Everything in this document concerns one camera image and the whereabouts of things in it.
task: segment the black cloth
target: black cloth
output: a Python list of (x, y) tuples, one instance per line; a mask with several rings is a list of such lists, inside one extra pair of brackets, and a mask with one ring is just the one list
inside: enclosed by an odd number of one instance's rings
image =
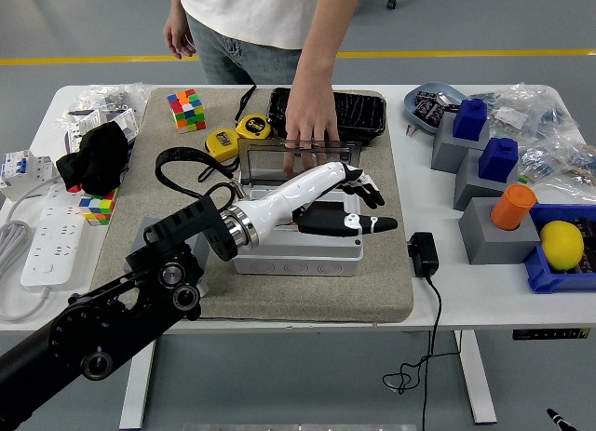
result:
[(112, 121), (90, 130), (79, 151), (56, 163), (66, 189), (81, 187), (90, 195), (104, 196), (120, 185), (120, 174), (129, 160), (129, 142)]

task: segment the white t-shirt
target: white t-shirt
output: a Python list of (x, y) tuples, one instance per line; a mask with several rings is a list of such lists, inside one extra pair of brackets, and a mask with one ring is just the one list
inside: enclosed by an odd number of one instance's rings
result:
[(184, 10), (213, 31), (245, 42), (301, 49), (317, 0), (181, 0)]

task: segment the robotic arm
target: robotic arm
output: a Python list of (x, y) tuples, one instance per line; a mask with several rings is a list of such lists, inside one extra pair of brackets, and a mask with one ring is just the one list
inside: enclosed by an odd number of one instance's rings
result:
[[(372, 208), (384, 204), (361, 169), (329, 163), (261, 200), (239, 200), (220, 212), (203, 196), (146, 228), (146, 245), (126, 258), (130, 273), (74, 294), (55, 319), (0, 357), (0, 431), (16, 429), (79, 375), (102, 380), (179, 320), (200, 317), (196, 284), (203, 270), (187, 238), (203, 233), (218, 257), (229, 261), (238, 247), (257, 247), (273, 227), (292, 221), (303, 232), (336, 236), (397, 227), (394, 219), (341, 212), (322, 226), (317, 214), (306, 216), (304, 208), (335, 187), (362, 196)], [(125, 303), (123, 295), (132, 292), (136, 300)]]

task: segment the blue tray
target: blue tray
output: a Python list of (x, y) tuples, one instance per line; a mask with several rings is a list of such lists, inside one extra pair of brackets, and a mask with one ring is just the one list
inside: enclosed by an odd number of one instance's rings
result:
[(424, 85), (421, 85), (418, 88), (413, 89), (410, 91), (406, 97), (403, 99), (403, 108), (406, 117), (414, 122), (418, 127), (423, 128), (429, 133), (433, 135), (437, 133), (439, 130), (436, 127), (432, 127), (427, 124), (423, 119), (420, 119), (416, 116), (413, 112), (416, 109), (416, 95), (418, 91), (425, 91), (427, 93), (443, 93), (452, 103), (459, 105), (462, 103), (464, 99), (468, 99), (468, 97), (464, 93), (460, 93), (455, 88), (447, 85), (442, 84), (441, 82), (428, 82)]
[[(540, 231), (553, 220), (572, 222), (584, 217), (596, 221), (596, 205), (543, 205), (536, 204), (530, 209), (530, 216)], [(524, 260), (528, 272), (528, 284), (534, 293), (556, 293), (560, 291), (596, 291), (594, 273), (553, 273), (544, 255), (542, 245), (538, 245)]]

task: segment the human hand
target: human hand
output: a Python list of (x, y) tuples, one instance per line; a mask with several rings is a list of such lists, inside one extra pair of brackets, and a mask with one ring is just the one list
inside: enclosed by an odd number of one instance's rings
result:
[[(337, 113), (331, 79), (318, 78), (298, 72), (291, 86), (286, 108), (286, 146), (295, 147), (299, 141), (339, 141)], [(300, 153), (305, 170), (313, 168), (313, 156), (307, 151)], [(317, 154), (317, 164), (326, 161), (325, 154)], [(284, 154), (283, 171), (294, 176), (294, 153)]]
[(172, 55), (180, 60), (183, 55), (193, 57), (196, 53), (193, 36), (188, 27), (186, 13), (181, 7), (173, 7), (164, 26), (166, 46)]

